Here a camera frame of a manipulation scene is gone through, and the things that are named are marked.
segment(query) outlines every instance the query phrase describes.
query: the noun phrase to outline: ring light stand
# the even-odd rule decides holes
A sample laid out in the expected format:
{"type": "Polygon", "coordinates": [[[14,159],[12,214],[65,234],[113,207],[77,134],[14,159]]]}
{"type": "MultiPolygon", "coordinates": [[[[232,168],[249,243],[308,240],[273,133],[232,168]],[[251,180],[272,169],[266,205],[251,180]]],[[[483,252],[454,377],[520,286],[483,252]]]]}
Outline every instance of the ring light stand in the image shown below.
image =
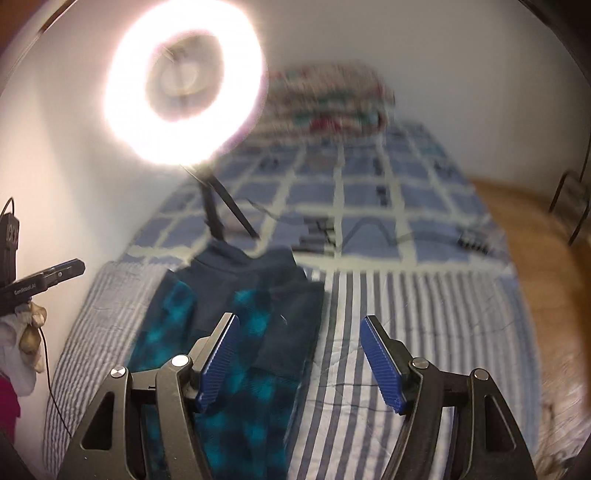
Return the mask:
{"type": "MultiPolygon", "coordinates": [[[[184,78],[181,65],[181,57],[183,56],[184,51],[182,48],[172,47],[167,48],[166,53],[166,56],[172,61],[178,82],[178,105],[180,111],[184,116],[189,116],[189,100],[187,98],[188,90],[186,86],[183,85],[184,78]]],[[[215,198],[213,197],[214,192],[222,199],[229,210],[246,229],[251,238],[260,238],[244,213],[240,210],[240,207],[232,198],[232,195],[230,195],[222,182],[220,182],[213,174],[213,170],[209,166],[185,167],[184,169],[197,180],[197,182],[199,182],[199,188],[203,200],[203,209],[205,211],[205,223],[213,238],[224,241],[224,226],[217,212],[215,198]]]]}
{"type": "Polygon", "coordinates": [[[252,128],[264,70],[248,19],[219,0],[169,0],[153,8],[113,58],[105,95],[111,128],[140,157],[179,164],[199,182],[206,224],[218,240],[224,227],[214,192],[259,238],[210,165],[252,128]]]}
{"type": "Polygon", "coordinates": [[[198,170],[189,170],[185,168],[189,174],[199,182],[201,190],[201,197],[203,199],[203,209],[205,210],[205,223],[209,228],[209,232],[216,240],[224,241],[223,237],[223,223],[217,214],[216,202],[213,198],[213,192],[217,193],[223,200],[226,206],[246,229],[251,238],[259,239],[260,236],[253,228],[251,223],[242,213],[240,207],[236,204],[230,193],[226,190],[222,182],[220,182],[213,174],[213,170],[209,167],[203,167],[198,170]]]}

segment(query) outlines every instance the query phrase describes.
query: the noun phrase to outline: charger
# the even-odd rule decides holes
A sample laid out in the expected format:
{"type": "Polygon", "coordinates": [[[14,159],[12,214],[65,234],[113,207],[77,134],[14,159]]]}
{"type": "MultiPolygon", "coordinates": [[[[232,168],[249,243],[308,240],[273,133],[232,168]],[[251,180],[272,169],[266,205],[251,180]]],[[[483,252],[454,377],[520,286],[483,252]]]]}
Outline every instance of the charger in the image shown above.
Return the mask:
{"type": "Polygon", "coordinates": [[[17,279],[19,228],[20,223],[14,216],[14,212],[2,214],[0,217],[0,288],[10,285],[17,279]]]}

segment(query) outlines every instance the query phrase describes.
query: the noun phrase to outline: wooden floor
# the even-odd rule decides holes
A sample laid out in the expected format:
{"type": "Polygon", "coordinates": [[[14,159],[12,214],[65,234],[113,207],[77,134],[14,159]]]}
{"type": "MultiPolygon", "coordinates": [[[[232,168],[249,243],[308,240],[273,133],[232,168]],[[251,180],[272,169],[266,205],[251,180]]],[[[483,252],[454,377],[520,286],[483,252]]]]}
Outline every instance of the wooden floor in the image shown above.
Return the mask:
{"type": "Polygon", "coordinates": [[[537,333],[543,380],[538,475],[552,478],[561,458],[576,454],[591,433],[591,247],[566,244],[548,214],[550,201],[475,181],[507,233],[537,333]]]}

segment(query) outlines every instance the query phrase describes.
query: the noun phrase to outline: bed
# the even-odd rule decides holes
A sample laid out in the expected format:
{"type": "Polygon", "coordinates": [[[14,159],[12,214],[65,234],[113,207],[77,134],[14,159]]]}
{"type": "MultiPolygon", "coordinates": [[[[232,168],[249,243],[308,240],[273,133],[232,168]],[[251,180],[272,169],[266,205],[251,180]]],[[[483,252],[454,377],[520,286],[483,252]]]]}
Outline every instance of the bed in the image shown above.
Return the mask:
{"type": "MultiPolygon", "coordinates": [[[[488,369],[535,453],[540,366],[515,267],[474,187],[421,124],[392,118],[385,131],[350,141],[241,147],[220,159],[216,175],[260,233],[254,241],[219,206],[228,243],[251,256],[304,245],[304,216],[334,223],[320,246],[294,254],[309,278],[324,282],[326,301],[285,438],[290,479],[378,479],[388,462],[402,420],[384,404],[359,345],[366,314],[440,369],[488,369]],[[488,255],[457,245],[466,231],[493,239],[488,255]]],[[[71,429],[111,366],[129,358],[164,272],[186,265],[208,241],[189,179],[98,275],[54,377],[71,429]],[[104,310],[92,306],[116,284],[128,290],[111,290],[104,310]]],[[[432,478],[443,472],[451,420],[444,412],[432,478]]],[[[48,404],[44,459],[54,475],[66,447],[48,404]]]]}

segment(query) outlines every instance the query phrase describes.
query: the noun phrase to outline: blue striped fabric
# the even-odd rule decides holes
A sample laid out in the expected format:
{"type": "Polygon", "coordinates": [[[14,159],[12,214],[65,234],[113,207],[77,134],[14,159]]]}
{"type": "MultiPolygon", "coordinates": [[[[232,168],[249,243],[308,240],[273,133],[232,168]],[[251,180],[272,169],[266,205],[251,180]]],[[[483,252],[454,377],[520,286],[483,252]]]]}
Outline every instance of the blue striped fabric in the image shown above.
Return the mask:
{"type": "MultiPolygon", "coordinates": [[[[468,374],[486,368],[534,453],[540,411],[535,339],[516,285],[489,273],[328,273],[330,299],[291,451],[290,479],[379,479],[402,417],[387,407],[359,343],[367,314],[413,356],[468,374]]],[[[447,458],[452,410],[443,414],[432,478],[447,458]]]]}
{"type": "MultiPolygon", "coordinates": [[[[76,428],[108,369],[129,356],[142,312],[164,270],[160,265],[114,264],[99,274],[54,377],[56,400],[69,428],[76,428]],[[113,309],[117,304],[121,311],[113,309]]],[[[467,374],[486,368],[535,452],[540,372],[515,280],[477,271],[308,268],[306,273],[324,281],[327,295],[310,382],[302,386],[302,401],[285,439],[289,479],[379,479],[385,469],[402,418],[384,404],[361,350],[359,323],[367,314],[377,315],[388,334],[413,355],[442,370],[467,374]]],[[[440,478],[444,468],[451,421],[452,412],[444,412],[433,478],[440,478]]],[[[66,434],[48,404],[44,456],[54,475],[66,446],[66,434]]]]}

